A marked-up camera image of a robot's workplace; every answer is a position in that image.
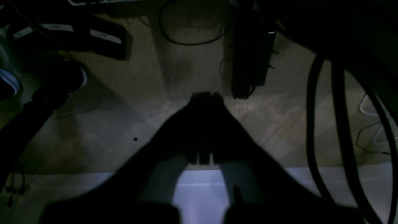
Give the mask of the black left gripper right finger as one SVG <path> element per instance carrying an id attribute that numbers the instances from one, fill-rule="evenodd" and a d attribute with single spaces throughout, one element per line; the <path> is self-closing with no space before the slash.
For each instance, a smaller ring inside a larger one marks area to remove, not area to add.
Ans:
<path id="1" fill-rule="evenodd" d="M 220 94 L 212 95 L 215 163 L 231 196 L 225 224 L 363 224 L 357 208 L 307 190 L 250 137 Z"/>

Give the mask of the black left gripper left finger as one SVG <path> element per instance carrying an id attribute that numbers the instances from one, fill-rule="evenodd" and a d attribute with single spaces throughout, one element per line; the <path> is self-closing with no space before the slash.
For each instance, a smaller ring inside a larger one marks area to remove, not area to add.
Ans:
<path id="1" fill-rule="evenodd" d="M 207 93 L 194 93 L 114 175 L 79 197 L 48 205 L 42 224 L 179 224 L 171 204 L 179 176 L 197 160 Z"/>

